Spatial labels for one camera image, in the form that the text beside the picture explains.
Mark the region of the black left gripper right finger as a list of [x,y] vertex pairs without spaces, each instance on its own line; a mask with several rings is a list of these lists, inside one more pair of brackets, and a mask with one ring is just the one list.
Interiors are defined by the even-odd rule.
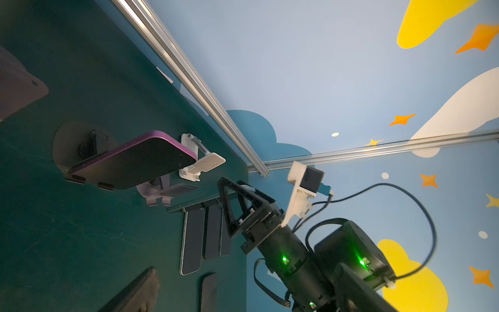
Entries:
[[333,286],[339,312],[397,312],[344,263],[339,263],[335,268]]

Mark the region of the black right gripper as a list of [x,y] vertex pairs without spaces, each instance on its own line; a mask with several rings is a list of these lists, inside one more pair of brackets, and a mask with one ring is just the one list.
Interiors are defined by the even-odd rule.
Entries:
[[240,248],[248,255],[278,229],[284,210],[273,198],[242,180],[221,178],[217,186],[228,235],[233,238],[241,233],[246,241]]

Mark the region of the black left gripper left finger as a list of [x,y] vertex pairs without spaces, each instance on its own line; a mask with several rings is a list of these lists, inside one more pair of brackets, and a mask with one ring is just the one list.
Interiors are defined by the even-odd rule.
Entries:
[[151,266],[122,289],[99,312],[154,311],[159,293],[159,276]]

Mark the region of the white-framed phone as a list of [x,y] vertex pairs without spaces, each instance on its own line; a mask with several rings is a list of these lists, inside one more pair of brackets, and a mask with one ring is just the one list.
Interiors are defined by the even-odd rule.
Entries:
[[180,260],[180,275],[182,276],[200,270],[203,258],[204,227],[204,209],[185,212]]

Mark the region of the purple phone stand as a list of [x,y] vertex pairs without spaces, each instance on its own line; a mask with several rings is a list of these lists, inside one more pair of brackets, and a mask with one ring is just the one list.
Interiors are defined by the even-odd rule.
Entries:
[[1,46],[1,121],[48,94],[46,84]]

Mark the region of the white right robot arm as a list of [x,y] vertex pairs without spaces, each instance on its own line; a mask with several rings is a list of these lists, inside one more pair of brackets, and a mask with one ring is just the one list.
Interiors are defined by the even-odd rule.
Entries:
[[282,226],[284,212],[275,200],[242,181],[221,178],[220,199],[230,237],[241,234],[245,254],[257,249],[291,299],[282,298],[261,282],[274,301],[292,311],[394,311],[378,290],[395,282],[383,252],[353,221],[333,218],[313,226],[338,228],[316,246]]

